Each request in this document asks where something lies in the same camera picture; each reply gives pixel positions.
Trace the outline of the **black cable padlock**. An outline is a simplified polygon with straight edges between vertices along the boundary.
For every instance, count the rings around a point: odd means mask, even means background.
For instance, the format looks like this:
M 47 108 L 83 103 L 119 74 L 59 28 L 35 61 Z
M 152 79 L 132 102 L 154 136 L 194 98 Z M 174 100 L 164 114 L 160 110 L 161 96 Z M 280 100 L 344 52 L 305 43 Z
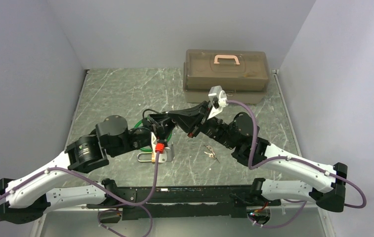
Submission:
M 160 122 L 167 119 L 168 116 L 165 112 L 158 112 L 153 109 L 145 109 L 142 112 L 142 121 L 155 121 Z

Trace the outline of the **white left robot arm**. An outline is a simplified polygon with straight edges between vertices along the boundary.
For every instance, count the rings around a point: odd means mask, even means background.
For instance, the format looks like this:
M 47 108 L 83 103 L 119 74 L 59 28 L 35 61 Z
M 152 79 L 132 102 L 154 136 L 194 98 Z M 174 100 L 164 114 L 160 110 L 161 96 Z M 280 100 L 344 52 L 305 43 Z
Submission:
M 86 175 L 107 166 L 109 158 L 152 147 L 156 160 L 165 155 L 175 123 L 166 114 L 153 114 L 143 125 L 129 128 L 125 118 L 113 115 L 98 123 L 88 135 L 68 145 L 56 158 L 19 179 L 0 179 L 0 221 L 26 224 L 44 214 L 70 206 L 92 204 L 114 208 L 137 206 L 119 196 L 115 181 L 87 180 Z M 86 186 L 61 188 L 59 183 L 77 177 Z

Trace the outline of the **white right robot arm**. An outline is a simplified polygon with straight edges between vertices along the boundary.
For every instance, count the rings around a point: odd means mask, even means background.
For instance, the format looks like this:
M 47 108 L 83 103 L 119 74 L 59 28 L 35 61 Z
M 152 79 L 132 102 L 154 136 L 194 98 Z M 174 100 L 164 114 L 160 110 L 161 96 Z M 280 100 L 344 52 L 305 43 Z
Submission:
M 217 104 L 218 107 L 215 107 L 212 102 L 204 101 L 188 109 L 166 112 L 166 116 L 189 137 L 202 133 L 231 149 L 231 156 L 250 170 L 269 168 L 298 179 L 290 182 L 257 180 L 256 187 L 249 192 L 252 203 L 261 205 L 276 199 L 302 200 L 337 213 L 348 206 L 345 202 L 347 165 L 310 161 L 260 138 L 256 117 L 242 102 L 227 101 L 228 105 L 239 105 L 246 111 L 238 113 L 230 123 L 225 123 L 216 117 L 223 108 L 221 102 Z

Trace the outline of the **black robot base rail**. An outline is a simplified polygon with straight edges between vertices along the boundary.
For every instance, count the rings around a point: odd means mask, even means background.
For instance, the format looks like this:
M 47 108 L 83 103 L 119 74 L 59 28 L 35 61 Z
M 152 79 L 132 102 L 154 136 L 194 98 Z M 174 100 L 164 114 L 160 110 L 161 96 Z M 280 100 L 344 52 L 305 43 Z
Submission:
M 143 206 L 149 210 L 153 218 L 210 216 L 246 218 L 252 207 L 259 209 L 266 203 L 268 207 L 281 205 L 279 199 L 264 200 L 251 189 L 251 185 L 158 187 Z M 147 197 L 151 187 L 119 187 L 114 188 L 113 191 L 127 201 L 140 202 Z M 101 204 L 87 204 L 87 208 L 105 209 L 117 204 L 120 202 L 108 197 Z M 124 205 L 119 208 L 122 209 L 122 220 L 149 217 L 139 206 Z

